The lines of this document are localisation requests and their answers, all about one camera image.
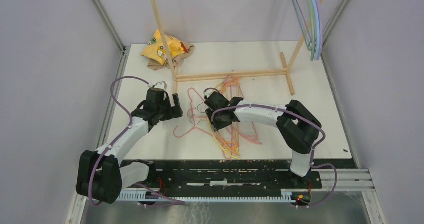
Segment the orange hanger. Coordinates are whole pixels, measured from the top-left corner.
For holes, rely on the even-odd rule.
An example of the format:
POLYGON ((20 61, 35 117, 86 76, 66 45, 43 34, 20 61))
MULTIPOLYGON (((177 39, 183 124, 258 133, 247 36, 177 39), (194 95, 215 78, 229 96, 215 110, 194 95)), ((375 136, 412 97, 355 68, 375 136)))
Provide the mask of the orange hanger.
MULTIPOLYGON (((230 99, 242 93, 239 79, 240 77, 227 76, 222 82, 215 85, 215 88, 230 99)), ((223 151, 225 159, 241 160, 239 152, 241 134, 239 131, 240 126, 236 122, 213 134, 223 151)))

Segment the blue hanger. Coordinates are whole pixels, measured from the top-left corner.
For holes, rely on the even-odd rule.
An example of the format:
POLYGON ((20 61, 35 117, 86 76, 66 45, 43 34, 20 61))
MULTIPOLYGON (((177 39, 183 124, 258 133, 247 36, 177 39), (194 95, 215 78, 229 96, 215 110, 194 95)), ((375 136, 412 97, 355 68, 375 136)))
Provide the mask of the blue hanger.
POLYGON ((291 0, 300 25, 307 49, 310 51, 311 60, 319 60, 323 50, 323 24, 321 22, 321 0, 306 0, 310 23, 306 22, 305 15, 298 0, 291 0))

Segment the green hanger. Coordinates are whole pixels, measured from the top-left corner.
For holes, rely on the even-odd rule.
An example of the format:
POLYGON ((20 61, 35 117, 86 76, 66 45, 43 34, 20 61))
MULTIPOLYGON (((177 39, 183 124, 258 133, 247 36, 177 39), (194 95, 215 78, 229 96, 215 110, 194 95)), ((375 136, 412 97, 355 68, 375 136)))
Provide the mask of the green hanger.
POLYGON ((291 0, 294 11, 298 20, 298 23, 300 25, 301 32, 304 37, 305 44, 307 46, 307 49, 310 51, 310 59, 314 60, 314 54, 313 51, 315 50, 315 40, 314 40, 314 33, 315 33, 315 27, 312 23, 312 18, 314 17, 314 9, 312 5, 312 0, 306 0, 307 7, 308 7, 308 16, 309 16, 309 23, 306 21, 305 14, 302 11, 302 8, 299 4, 298 0, 291 0))

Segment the purple hanger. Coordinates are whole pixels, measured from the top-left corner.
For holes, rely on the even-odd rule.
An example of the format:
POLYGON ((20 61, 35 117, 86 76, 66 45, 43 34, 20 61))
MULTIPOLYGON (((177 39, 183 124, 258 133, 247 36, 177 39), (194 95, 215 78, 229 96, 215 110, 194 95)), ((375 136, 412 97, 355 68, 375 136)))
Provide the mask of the purple hanger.
POLYGON ((314 9, 314 15, 312 18, 312 23, 314 26, 314 43, 315 43, 315 50, 313 51, 314 54, 314 60, 319 60, 321 53, 322 53, 322 46, 323 46, 323 27, 321 20, 321 13, 320 13, 320 7, 321 7, 321 1, 320 0, 311 0, 312 6, 314 9))

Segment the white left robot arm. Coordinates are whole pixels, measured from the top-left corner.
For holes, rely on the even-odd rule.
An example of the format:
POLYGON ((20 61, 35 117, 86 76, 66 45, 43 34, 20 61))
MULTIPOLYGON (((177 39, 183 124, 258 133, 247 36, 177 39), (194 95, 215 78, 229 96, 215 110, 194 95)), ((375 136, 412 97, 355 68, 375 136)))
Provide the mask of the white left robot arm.
POLYGON ((158 123, 183 116, 179 95, 151 87, 130 113, 128 125, 111 142, 80 156, 76 192, 98 202, 114 203, 124 188, 140 182, 152 187, 157 173, 146 162, 122 166, 129 151, 158 123))

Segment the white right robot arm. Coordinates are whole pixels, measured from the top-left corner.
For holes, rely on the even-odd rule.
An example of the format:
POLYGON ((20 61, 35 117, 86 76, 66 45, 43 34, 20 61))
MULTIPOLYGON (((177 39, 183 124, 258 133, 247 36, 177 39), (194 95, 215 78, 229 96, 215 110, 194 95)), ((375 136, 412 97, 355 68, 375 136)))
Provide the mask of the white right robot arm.
POLYGON ((301 188, 309 181, 315 148, 325 139, 318 119, 298 100, 286 105, 266 105, 243 97, 227 99, 220 92, 205 94, 206 115, 213 131, 219 131, 236 122, 254 122, 279 130, 292 150, 289 182, 301 188))

